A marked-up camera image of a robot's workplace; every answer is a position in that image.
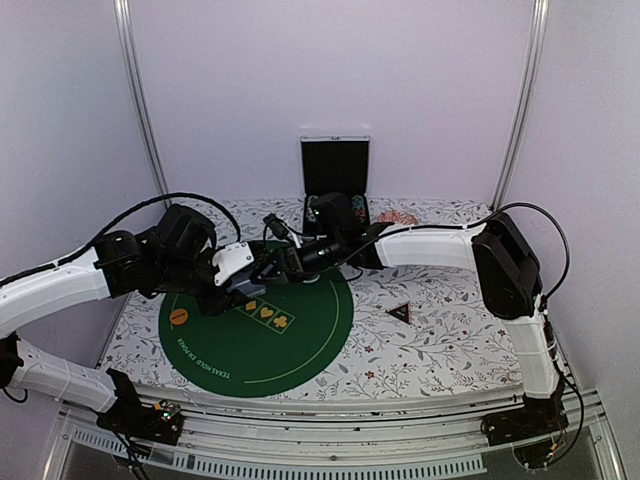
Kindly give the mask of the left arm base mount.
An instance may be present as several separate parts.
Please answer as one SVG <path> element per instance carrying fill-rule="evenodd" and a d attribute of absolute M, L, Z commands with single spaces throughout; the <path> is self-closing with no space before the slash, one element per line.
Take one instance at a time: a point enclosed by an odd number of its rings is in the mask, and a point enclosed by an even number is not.
<path fill-rule="evenodd" d="M 165 399 L 145 406 L 125 373 L 111 368 L 106 373 L 114 382 L 116 401 L 106 412 L 96 413 L 97 426 L 127 438 L 176 446 L 184 424 L 181 406 Z"/>

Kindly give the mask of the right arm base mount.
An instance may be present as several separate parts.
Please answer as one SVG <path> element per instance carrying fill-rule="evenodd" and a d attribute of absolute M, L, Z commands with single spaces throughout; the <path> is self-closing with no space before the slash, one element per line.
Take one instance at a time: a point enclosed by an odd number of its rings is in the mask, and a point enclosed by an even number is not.
<path fill-rule="evenodd" d="M 523 406 L 518 409 L 485 415 L 480 429 L 490 446 L 547 435 L 544 441 L 516 447 L 513 451 L 521 466 L 537 470 L 550 465 L 568 425 L 561 400 L 524 396 Z"/>

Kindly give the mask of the orange big blind button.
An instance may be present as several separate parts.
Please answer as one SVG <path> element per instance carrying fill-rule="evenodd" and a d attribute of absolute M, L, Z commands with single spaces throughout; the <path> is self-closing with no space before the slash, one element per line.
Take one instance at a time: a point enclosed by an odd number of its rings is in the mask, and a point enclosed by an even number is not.
<path fill-rule="evenodd" d="M 172 326 L 181 326 L 187 323 L 189 312 L 186 309 L 178 308 L 170 313 L 169 321 Z"/>

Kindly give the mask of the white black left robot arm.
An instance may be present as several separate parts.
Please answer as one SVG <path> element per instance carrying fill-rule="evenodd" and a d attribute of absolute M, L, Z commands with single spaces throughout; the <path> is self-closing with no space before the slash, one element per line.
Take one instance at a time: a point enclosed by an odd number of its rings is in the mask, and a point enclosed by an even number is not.
<path fill-rule="evenodd" d="M 41 265 L 1 283 L 1 386 L 44 393 L 93 411 L 109 412 L 128 434 L 148 426 L 148 412 L 121 372 L 90 369 L 49 354 L 18 331 L 75 305 L 139 292 L 194 296 L 210 313 L 222 313 L 244 299 L 233 282 L 253 267 L 257 251 L 248 242 L 220 250 L 207 233 L 134 235 L 117 231 L 86 251 Z"/>

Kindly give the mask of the blue playing card deck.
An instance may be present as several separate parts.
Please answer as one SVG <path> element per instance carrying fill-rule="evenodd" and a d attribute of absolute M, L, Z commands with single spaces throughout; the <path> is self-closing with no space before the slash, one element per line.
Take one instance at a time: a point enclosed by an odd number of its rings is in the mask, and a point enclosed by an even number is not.
<path fill-rule="evenodd" d="M 230 277 L 227 292 L 238 292 L 248 298 L 253 298 L 264 295 L 266 287 L 257 280 L 252 280 L 249 272 L 237 272 Z"/>

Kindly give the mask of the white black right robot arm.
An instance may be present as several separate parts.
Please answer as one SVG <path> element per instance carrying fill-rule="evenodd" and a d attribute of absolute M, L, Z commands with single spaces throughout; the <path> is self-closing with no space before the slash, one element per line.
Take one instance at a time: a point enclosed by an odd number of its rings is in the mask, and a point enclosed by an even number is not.
<path fill-rule="evenodd" d="M 403 226 L 377 222 L 367 227 L 331 220 L 318 238 L 296 244 L 286 239 L 269 248 L 253 241 L 256 275 L 284 283 L 305 280 L 343 264 L 381 270 L 402 266 L 444 266 L 477 276 L 486 310 L 500 319 L 514 343 L 524 384 L 533 401 L 517 415 L 517 427 L 537 436 L 556 417 L 549 400 L 561 387 L 555 337 L 547 320 L 540 263 L 504 212 L 467 225 Z"/>

